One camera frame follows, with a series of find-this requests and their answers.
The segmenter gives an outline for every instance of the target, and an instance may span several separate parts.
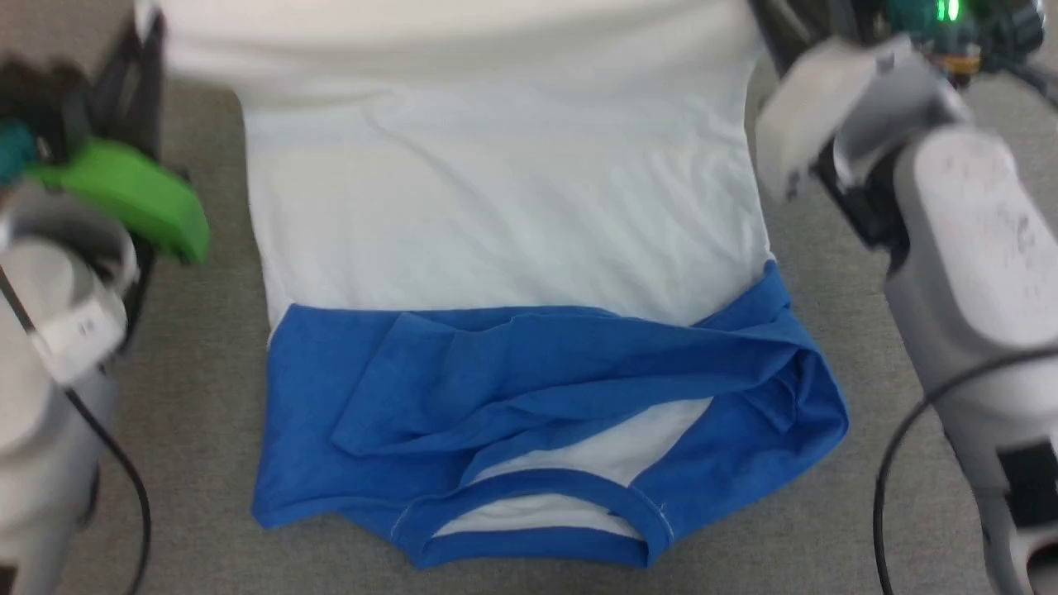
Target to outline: gray fabric surface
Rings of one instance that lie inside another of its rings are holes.
[[[0,0],[0,47],[90,65],[127,4]],[[1052,4],[1058,8],[1058,0]],[[1047,55],[1058,66],[1058,48]],[[758,77],[751,108],[771,85],[768,73]],[[1058,215],[1054,118],[1013,85],[982,84],[970,95],[985,125],[1014,146],[1044,210]],[[852,432],[816,469],[679,543],[655,569],[491,560],[418,572],[397,549],[336,517],[263,531],[249,510],[268,329],[239,106],[229,94],[182,84],[170,89],[168,106],[165,159],[190,170],[215,245],[203,268],[161,266],[135,349],[120,369],[116,434],[143,472],[156,522],[144,593],[877,592],[874,472],[919,390],[880,293],[884,258],[868,254],[822,196],[766,209],[797,310],[847,393]],[[888,523],[898,593],[989,592],[975,510],[933,419],[899,458]],[[122,592],[139,531],[133,492],[107,459],[98,518],[73,541],[61,592]]]

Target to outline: white fabric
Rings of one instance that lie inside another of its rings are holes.
[[[243,103],[273,327],[293,303],[687,324],[770,257],[743,129],[759,54],[745,0],[141,0],[154,5],[170,68]],[[628,485],[708,402],[481,477],[558,467]],[[439,535],[541,526],[638,537],[558,494]]]

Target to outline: teal component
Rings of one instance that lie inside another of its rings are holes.
[[[15,120],[0,121],[0,187],[14,184],[36,161],[37,145],[30,128]]]

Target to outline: wire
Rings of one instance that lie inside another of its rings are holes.
[[[1006,367],[1014,367],[1025,363],[1058,357],[1058,347],[1046,347],[1041,349],[1030,349],[1019,351],[1011,356],[1006,356],[995,361],[982,364],[968,369],[951,380],[941,384],[933,391],[927,393],[920,401],[911,410],[907,416],[896,427],[893,436],[886,446],[886,453],[881,457],[881,465],[878,467],[878,479],[874,485],[874,509],[872,528],[874,533],[874,561],[878,569],[878,582],[881,584],[883,595],[893,595],[893,585],[889,579],[889,565],[886,563],[886,537],[882,521],[886,509],[886,484],[889,481],[889,473],[892,470],[893,462],[896,459],[896,451],[904,443],[911,427],[931,407],[954,392],[955,389],[978,380],[979,378],[998,372]]]
[[[117,464],[122,466],[125,474],[128,475],[129,481],[132,483],[132,488],[135,489],[136,498],[140,500],[140,519],[142,522],[142,534],[140,536],[140,559],[136,561],[135,575],[132,577],[132,582],[129,583],[127,590],[125,590],[126,595],[135,595],[140,591],[140,585],[143,583],[143,577],[147,573],[147,564],[150,561],[150,500],[147,498],[147,487],[143,485],[143,479],[140,476],[140,472],[136,470],[135,465],[132,459],[125,454],[122,450],[121,445],[117,440],[107,432],[107,429],[103,427],[102,423],[92,415],[92,412],[85,404],[85,401],[80,400],[77,392],[73,389],[65,389],[67,399],[70,404],[77,410],[77,413],[85,418],[85,422],[88,427],[95,432],[95,435],[99,437],[103,445],[107,447],[114,458],[117,459]]]

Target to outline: green plastic block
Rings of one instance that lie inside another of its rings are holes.
[[[62,166],[34,166],[30,176],[116,217],[162,253],[200,264],[209,223],[195,191],[135,149],[94,139]]]

